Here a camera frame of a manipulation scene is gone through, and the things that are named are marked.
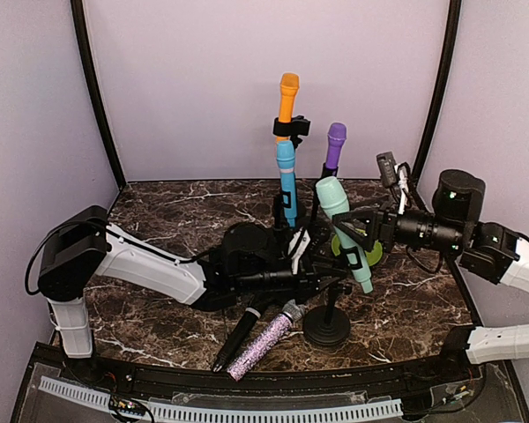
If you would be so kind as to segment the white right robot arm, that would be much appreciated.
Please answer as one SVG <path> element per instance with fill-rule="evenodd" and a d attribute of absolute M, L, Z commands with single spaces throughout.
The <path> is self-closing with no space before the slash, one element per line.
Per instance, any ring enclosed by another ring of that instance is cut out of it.
<path fill-rule="evenodd" d="M 389 203 L 338 213 L 332 223 L 366 250 L 379 242 L 428 249 L 495 285 L 529 293 L 529 237 L 495 222 L 482 222 L 486 184 L 457 169 L 439 175 L 431 211 L 398 211 Z M 456 326 L 432 364 L 440 382 L 451 382 L 466 364 L 529 359 L 529 323 L 507 327 Z"/>

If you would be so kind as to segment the glitter purple silver-head microphone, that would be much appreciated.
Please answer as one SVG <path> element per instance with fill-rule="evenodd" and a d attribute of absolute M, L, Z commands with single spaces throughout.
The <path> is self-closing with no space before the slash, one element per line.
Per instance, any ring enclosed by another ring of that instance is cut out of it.
<path fill-rule="evenodd" d="M 288 301 L 266 328 L 228 367 L 227 374 L 239 382 L 303 318 L 305 306 Z"/>

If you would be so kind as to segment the black round-base stand mint mic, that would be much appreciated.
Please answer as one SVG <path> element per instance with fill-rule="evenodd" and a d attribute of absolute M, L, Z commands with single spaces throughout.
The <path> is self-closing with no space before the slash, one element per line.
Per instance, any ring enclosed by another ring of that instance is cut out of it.
<path fill-rule="evenodd" d="M 347 283 L 337 283 L 327 289 L 325 304 L 312 308 L 303 318 L 304 337 L 313 345 L 335 347 L 347 340 L 350 319 L 336 306 L 341 295 L 348 295 L 353 288 Z"/>

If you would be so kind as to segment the blue microphone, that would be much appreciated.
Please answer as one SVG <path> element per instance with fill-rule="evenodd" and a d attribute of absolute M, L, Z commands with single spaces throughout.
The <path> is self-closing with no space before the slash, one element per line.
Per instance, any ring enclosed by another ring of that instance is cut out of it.
<path fill-rule="evenodd" d="M 290 227 L 295 227 L 298 215 L 295 185 L 295 149 L 290 140 L 277 143 L 276 160 L 281 184 L 281 203 Z"/>

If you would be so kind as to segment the mint green microphone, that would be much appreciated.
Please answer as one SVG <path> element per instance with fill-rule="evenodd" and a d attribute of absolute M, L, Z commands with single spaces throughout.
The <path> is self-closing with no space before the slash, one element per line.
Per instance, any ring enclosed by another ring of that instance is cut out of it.
<path fill-rule="evenodd" d="M 344 223 L 350 212 L 344 188 L 336 176 L 327 176 L 316 183 L 316 193 L 321 209 L 332 222 L 339 238 L 339 252 L 345 258 L 354 280 L 364 293 L 371 293 L 373 285 L 365 251 L 355 240 L 356 232 Z"/>

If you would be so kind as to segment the black round-base stand purple mic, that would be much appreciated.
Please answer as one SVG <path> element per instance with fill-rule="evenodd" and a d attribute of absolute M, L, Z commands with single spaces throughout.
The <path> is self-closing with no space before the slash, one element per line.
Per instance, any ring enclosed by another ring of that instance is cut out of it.
<path fill-rule="evenodd" d="M 329 176 L 336 176 L 338 174 L 339 168 L 338 167 L 327 167 L 327 163 L 323 164 L 322 173 L 318 180 L 323 180 L 326 177 Z M 311 214 L 310 214 L 310 220 L 315 221 L 317 219 L 318 209 L 319 209 L 319 199 L 317 195 L 317 189 L 313 188 L 313 199 L 312 199 L 312 208 L 311 208 Z"/>

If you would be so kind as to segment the black handheld microphone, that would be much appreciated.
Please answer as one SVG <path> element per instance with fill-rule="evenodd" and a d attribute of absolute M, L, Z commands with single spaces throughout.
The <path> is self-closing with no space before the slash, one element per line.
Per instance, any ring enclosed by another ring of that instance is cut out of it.
<path fill-rule="evenodd" d="M 213 373 L 219 373 L 233 360 L 261 315 L 262 311 L 255 306 L 248 306 L 245 308 L 241 319 L 238 321 L 237 325 L 234 327 L 233 331 L 230 333 L 215 357 L 211 367 Z"/>

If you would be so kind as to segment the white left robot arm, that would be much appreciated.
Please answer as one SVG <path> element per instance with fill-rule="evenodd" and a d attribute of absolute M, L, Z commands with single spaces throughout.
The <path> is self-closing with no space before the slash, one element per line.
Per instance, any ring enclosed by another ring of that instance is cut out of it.
<path fill-rule="evenodd" d="M 93 205 L 50 230 L 30 260 L 41 263 L 35 292 L 53 311 L 73 371 L 98 384 L 107 366 L 94 355 L 84 299 L 92 276 L 120 279 L 206 312 L 232 307 L 247 293 L 263 303 L 302 304 L 346 278 L 342 264 L 314 250 L 328 236 L 242 222 L 218 245 L 186 258 L 133 237 Z"/>

